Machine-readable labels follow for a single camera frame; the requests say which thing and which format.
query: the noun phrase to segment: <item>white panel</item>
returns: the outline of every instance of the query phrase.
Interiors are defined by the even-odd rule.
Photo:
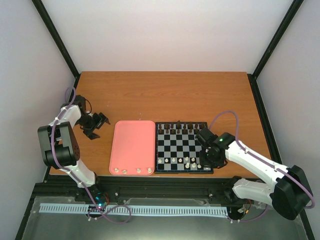
[[[0,0],[0,32],[0,238],[9,240],[44,177],[37,129],[74,78],[31,0]]]
[[[292,0],[44,0],[79,71],[252,73]]]
[[[316,207],[306,210],[320,239],[320,1],[304,1],[258,84],[283,162],[304,169]]]
[[[106,213],[118,205],[108,205],[101,209]],[[88,214],[89,204],[65,204],[65,203],[40,203],[39,213],[56,214]],[[226,218],[228,215],[225,206],[150,206],[150,205],[128,205],[132,216],[144,217],[215,217]],[[97,209],[91,211],[90,215],[101,215]],[[117,207],[107,215],[129,215],[124,207]]]

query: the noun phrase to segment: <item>wooden tabletop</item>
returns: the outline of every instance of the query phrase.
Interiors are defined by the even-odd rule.
[[[99,176],[111,175],[109,161],[114,129],[120,120],[154,122],[207,122],[222,111],[233,110],[239,117],[239,139],[270,158],[266,139],[245,72],[82,72],[76,88],[92,104],[93,113],[104,113],[111,125],[94,132],[90,140],[79,126],[73,128],[82,161]],[[235,134],[235,117],[221,116],[211,129],[215,134]],[[50,174],[63,174],[51,169]],[[213,174],[153,174],[160,177],[255,177],[230,162]]]

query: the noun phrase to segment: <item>black chess piece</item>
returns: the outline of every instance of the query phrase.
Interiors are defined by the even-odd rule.
[[[180,123],[180,121],[177,122],[177,124],[176,124],[176,129],[181,129],[181,123]]]
[[[162,124],[159,124],[159,134],[162,134],[164,131],[162,130]]]

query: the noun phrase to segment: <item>purple cable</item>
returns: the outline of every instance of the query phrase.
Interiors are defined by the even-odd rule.
[[[70,89],[71,87],[68,87],[64,93],[64,97],[66,97],[66,93],[67,91]],[[116,208],[121,208],[121,207],[124,207],[124,208],[127,208],[128,211],[129,211],[129,217],[127,218],[127,220],[125,221],[122,221],[122,222],[117,222],[117,221],[113,221],[111,220],[110,218],[108,218],[106,216],[106,214],[108,214],[110,211],[107,211],[106,213],[103,213],[100,208],[98,207],[96,201],[94,200],[94,198],[92,197],[89,189],[87,188],[87,186],[67,167],[63,167],[60,165],[58,159],[57,159],[57,156],[56,156],[56,149],[55,149],[55,129],[56,129],[56,126],[57,126],[57,123],[58,121],[60,120],[61,116],[71,107],[72,103],[74,102],[75,98],[76,98],[76,89],[74,87],[72,87],[72,90],[73,90],[73,97],[72,97],[72,100],[70,101],[70,103],[59,113],[59,115],[55,118],[55,121],[53,123],[53,126],[52,126],[52,129],[51,129],[51,149],[52,149],[52,156],[53,156],[53,159],[54,159],[54,162],[55,164],[58,166],[58,168],[60,169],[63,169],[67,172],[70,172],[70,175],[72,175],[72,177],[74,177],[74,179],[76,181],[78,181],[79,183],[81,183],[81,185],[84,187],[84,189],[86,190],[86,192],[88,193],[93,205],[95,206],[95,208],[100,212],[101,214],[101,217],[104,217],[105,219],[107,219],[108,221],[114,223],[114,224],[125,224],[127,223],[130,219],[131,219],[131,216],[132,216],[132,212],[130,210],[130,208],[128,206],[123,206],[123,205],[117,205],[117,206],[114,206],[113,208],[110,209],[110,211],[112,211],[113,209],[116,209]]]
[[[232,111],[232,110],[227,110],[227,111],[223,111],[221,113],[219,113],[211,122],[210,126],[209,126],[209,130],[212,128],[213,124],[215,123],[215,121],[223,114],[226,113],[231,113],[235,116],[235,141],[238,144],[238,146],[243,150],[246,151],[246,148],[244,146],[241,145],[241,143],[239,142],[238,139],[238,133],[239,133],[239,118],[238,115]],[[296,179],[294,179],[290,174],[288,174],[287,172],[277,168],[275,169],[275,166],[272,165],[271,163],[263,160],[262,158],[260,158],[259,156],[256,156],[255,154],[253,154],[252,152],[248,151],[247,154],[249,154],[250,156],[254,157],[255,159],[259,160],[260,162],[266,164],[267,166],[269,166],[270,168],[274,169],[275,171],[278,171],[280,173],[282,173],[283,175],[285,175],[287,178],[289,178],[291,181],[293,181],[299,188],[301,188],[305,194],[310,198],[311,200],[311,205],[310,206],[306,206],[305,209],[313,209],[316,205],[316,201],[315,198],[312,196],[312,194],[300,183],[298,182]]]

